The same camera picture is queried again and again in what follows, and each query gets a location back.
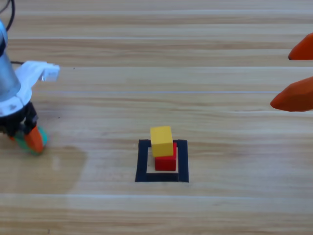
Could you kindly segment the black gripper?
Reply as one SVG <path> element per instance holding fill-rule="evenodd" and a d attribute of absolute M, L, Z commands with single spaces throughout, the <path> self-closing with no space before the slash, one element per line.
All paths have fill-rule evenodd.
<path fill-rule="evenodd" d="M 37 112 L 32 102 L 28 102 L 21 110 L 0 118 L 0 132 L 9 136 L 15 141 L 17 132 L 24 133 L 24 140 L 27 146 L 35 153 L 42 153 L 44 150 L 44 136 L 37 126 Z"/>

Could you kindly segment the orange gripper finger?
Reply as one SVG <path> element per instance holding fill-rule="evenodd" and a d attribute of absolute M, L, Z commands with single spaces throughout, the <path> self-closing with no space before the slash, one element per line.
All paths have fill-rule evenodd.
<path fill-rule="evenodd" d="M 313 59 L 313 34 L 308 34 L 289 53 L 289 60 L 312 60 Z"/>
<path fill-rule="evenodd" d="M 313 109 L 313 78 L 309 77 L 287 86 L 271 102 L 272 108 L 288 112 Z"/>

